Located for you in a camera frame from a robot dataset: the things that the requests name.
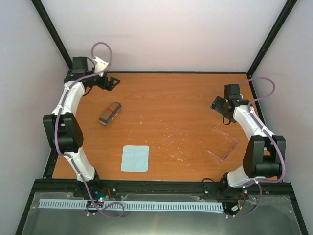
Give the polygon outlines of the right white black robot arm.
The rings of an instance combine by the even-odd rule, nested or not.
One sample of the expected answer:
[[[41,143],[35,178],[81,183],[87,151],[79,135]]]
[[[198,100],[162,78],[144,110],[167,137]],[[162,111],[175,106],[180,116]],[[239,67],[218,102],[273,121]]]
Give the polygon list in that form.
[[[211,109],[222,114],[228,123],[238,123],[248,139],[242,166],[221,179],[225,186],[246,188],[259,182],[281,182],[286,174],[286,140],[265,126],[256,115],[252,102],[241,96],[240,85],[225,85],[224,97],[216,97]]]

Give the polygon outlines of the light blue cleaning cloth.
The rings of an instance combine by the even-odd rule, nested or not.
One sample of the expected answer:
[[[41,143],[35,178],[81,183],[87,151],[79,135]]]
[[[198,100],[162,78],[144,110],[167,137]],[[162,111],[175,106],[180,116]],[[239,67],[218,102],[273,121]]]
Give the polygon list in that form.
[[[122,152],[122,172],[147,172],[149,147],[147,145],[125,145]]]

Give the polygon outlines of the plaid glasses case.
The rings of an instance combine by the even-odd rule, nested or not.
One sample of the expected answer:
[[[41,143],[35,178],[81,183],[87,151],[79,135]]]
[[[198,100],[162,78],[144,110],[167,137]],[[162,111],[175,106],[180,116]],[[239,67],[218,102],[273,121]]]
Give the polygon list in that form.
[[[98,119],[99,123],[104,126],[109,125],[120,111],[121,104],[118,102],[112,102]]]

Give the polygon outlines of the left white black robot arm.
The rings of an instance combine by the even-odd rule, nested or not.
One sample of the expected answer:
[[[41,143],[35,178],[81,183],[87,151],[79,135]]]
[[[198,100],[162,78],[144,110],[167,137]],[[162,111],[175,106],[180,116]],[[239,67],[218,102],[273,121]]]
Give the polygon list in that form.
[[[49,115],[44,115],[43,125],[49,146],[62,155],[73,168],[78,181],[86,181],[85,192],[96,197],[102,191],[97,182],[97,172],[89,163],[83,150],[83,132],[76,119],[76,112],[86,88],[111,91],[119,80],[106,73],[109,63],[93,57],[93,68],[88,69],[86,57],[74,57],[72,68],[64,79],[64,90],[58,105]]]

